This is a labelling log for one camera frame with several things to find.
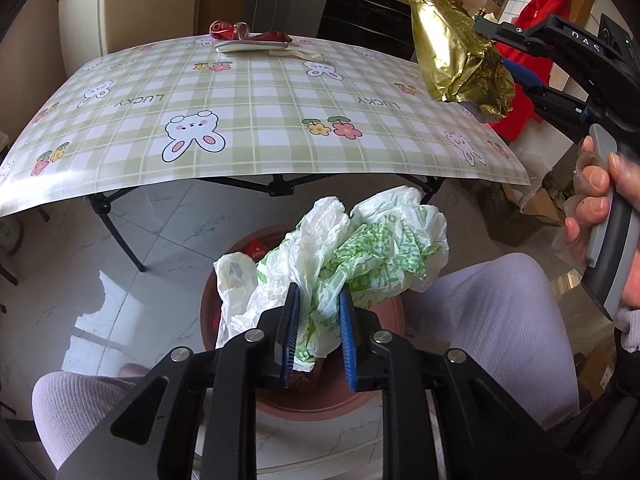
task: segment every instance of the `hand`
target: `hand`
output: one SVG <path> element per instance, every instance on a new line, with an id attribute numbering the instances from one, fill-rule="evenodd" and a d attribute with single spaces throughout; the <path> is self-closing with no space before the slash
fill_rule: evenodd
<path id="1" fill-rule="evenodd" d="M 617 192 L 629 200 L 636 211 L 640 211 L 640 166 L 616 153 L 610 153 L 605 163 L 593 150 L 593 139 L 587 136 L 582 143 L 576 164 L 576 195 L 564 204 L 564 212 L 567 214 L 564 221 L 566 248 L 572 258 L 584 266 L 591 229 L 603 222 L 609 214 L 609 200 L 606 195 L 612 182 Z M 622 301 L 631 308 L 640 308 L 638 248 L 622 292 Z"/>

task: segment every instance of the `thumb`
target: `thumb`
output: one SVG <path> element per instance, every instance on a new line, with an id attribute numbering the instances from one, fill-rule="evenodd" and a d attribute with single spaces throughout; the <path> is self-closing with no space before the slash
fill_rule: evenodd
<path id="1" fill-rule="evenodd" d="M 640 166 L 620 153 L 609 153 L 608 162 L 616 191 L 640 211 Z"/>

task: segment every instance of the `foot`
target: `foot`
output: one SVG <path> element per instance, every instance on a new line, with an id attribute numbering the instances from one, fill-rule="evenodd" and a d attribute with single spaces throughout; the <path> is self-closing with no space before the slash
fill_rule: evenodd
<path id="1" fill-rule="evenodd" d="M 122 365 L 118 372 L 118 377 L 143 377 L 149 373 L 149 368 L 143 367 L 143 365 L 137 365 L 134 363 L 127 363 Z"/>

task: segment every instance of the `green checkered tablecloth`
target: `green checkered tablecloth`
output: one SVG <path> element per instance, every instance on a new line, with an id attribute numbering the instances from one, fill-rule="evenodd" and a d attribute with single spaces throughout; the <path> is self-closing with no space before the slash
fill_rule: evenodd
<path id="1" fill-rule="evenodd" d="M 0 216 L 55 200 L 180 178 L 409 173 L 526 184 L 492 129 L 428 97 L 414 63 L 296 40 L 322 61 L 219 54 L 209 36 L 82 67 L 0 166 Z"/>

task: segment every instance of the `white plastic bag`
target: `white plastic bag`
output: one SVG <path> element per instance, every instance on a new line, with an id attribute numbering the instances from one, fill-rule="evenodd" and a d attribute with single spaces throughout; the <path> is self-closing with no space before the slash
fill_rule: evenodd
<path id="1" fill-rule="evenodd" d="M 447 263 L 449 247 L 444 215 L 420 205 L 421 197 L 413 187 L 390 189 L 358 204 L 351 219 L 336 197 L 318 200 L 255 266 L 256 282 L 237 283 L 240 274 L 250 272 L 248 256 L 220 258 L 215 268 L 223 313 L 216 346 L 257 326 L 262 312 L 284 304 L 289 283 L 295 282 L 301 309 L 294 369 L 310 371 L 316 357 L 340 345 L 337 297 L 345 282 L 361 308 L 409 287 L 426 290 Z M 233 278 L 221 276 L 225 269 Z"/>

